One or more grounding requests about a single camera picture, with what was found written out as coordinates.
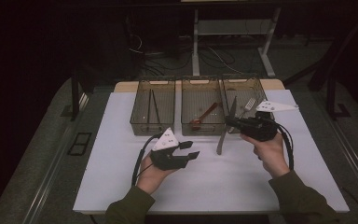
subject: sleeve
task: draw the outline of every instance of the sleeve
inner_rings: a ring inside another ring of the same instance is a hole
[[[132,186],[127,195],[115,203],[111,203],[106,210],[106,224],[145,222],[147,211],[155,200],[138,187]]]
[[[280,204],[280,211],[287,223],[339,223],[338,214],[324,196],[307,187],[295,171],[269,181]]]

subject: white table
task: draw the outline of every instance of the white table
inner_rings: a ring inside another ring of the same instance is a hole
[[[175,135],[194,141],[177,154],[200,151],[199,156],[167,177],[157,192],[150,214],[269,214],[279,211],[269,186],[269,174],[253,153],[253,146],[237,134],[227,134],[223,155],[215,153],[219,136],[183,137],[180,125],[181,94],[176,92]],[[290,91],[266,91],[270,101],[295,105]],[[148,137],[134,136],[130,116],[135,92],[114,92],[107,103],[74,210],[103,214],[131,186],[133,167]],[[318,190],[338,212],[348,212],[337,184],[327,169],[300,112],[274,113],[294,138],[295,170],[305,184]],[[156,141],[149,144],[147,151]]]

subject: dark background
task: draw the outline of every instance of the dark background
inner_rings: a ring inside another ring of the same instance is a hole
[[[353,2],[286,6],[276,37],[346,34],[343,31],[358,21],[358,1]],[[218,17],[209,12],[211,19]],[[266,11],[257,8],[253,12],[263,15]],[[192,10],[172,8],[112,13],[67,11],[49,1],[0,1],[0,195],[64,81],[77,73],[83,89],[92,92],[97,85],[134,79],[138,62],[128,51],[131,32],[141,35],[149,48],[175,57],[177,36],[192,36],[193,16]],[[358,100],[358,35],[334,73],[340,74]]]

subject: gray floor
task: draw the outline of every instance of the gray floor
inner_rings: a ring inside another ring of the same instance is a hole
[[[260,77],[267,78],[256,53],[256,47],[261,43],[259,39],[223,38],[218,41],[218,45],[215,43],[217,42],[204,40],[204,48],[200,49],[207,63],[223,67],[216,60],[216,56],[207,49],[210,47],[227,60],[227,64],[235,58],[235,62],[229,64],[232,68],[242,72],[257,72]],[[304,43],[303,37],[284,38],[272,42],[268,56],[278,79],[284,80],[316,62],[329,47],[329,43],[310,43],[308,47],[305,47]],[[190,52],[184,52],[179,59],[155,58],[155,62],[163,64],[166,68],[148,62],[147,64],[154,66],[153,72],[146,70],[142,74],[191,75],[191,61],[186,63],[189,56]],[[168,69],[182,67],[184,64],[186,66],[181,69]],[[200,72],[202,75],[235,73],[227,68],[213,68],[203,60],[200,60]],[[358,156],[358,104],[344,87],[338,86],[337,102],[349,109],[351,117],[331,121],[324,110],[325,92],[310,92],[307,88],[309,80],[310,75],[301,78],[287,89],[291,90],[299,104],[312,137],[337,184],[347,189],[358,201],[358,177],[348,163],[343,146],[332,128],[332,125],[336,125],[342,129]],[[91,223],[88,216],[72,211],[72,207],[109,92],[109,89],[97,88],[93,94],[89,94],[87,105],[82,107],[79,117],[73,122],[61,116],[64,108],[71,104],[70,80],[63,83],[2,195],[0,223]],[[70,146],[68,144],[72,144],[76,133],[82,132],[92,133],[86,154],[81,157],[67,156],[65,153]],[[45,178],[47,174],[53,176],[50,182]],[[358,203],[345,190],[342,190],[342,194],[351,209],[349,213],[341,214],[342,223],[358,223]],[[41,199],[40,206],[33,206],[35,196]],[[27,216],[30,207],[40,208],[31,211],[30,214],[34,214],[34,217]],[[284,223],[279,215],[270,215],[269,218],[272,224]],[[98,223],[103,223],[103,216],[97,216],[96,219]]]

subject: knife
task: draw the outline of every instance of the knife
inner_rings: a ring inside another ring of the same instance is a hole
[[[229,109],[228,115],[231,118],[234,118],[236,110],[237,110],[237,96],[234,97],[234,101],[232,102],[232,105],[231,105],[231,108]],[[230,128],[231,128],[230,126],[226,125],[225,130],[223,130],[222,135],[220,135],[219,143],[217,144],[217,149],[216,149],[217,155],[222,155],[223,141],[225,140],[226,132],[228,132],[228,130]]]

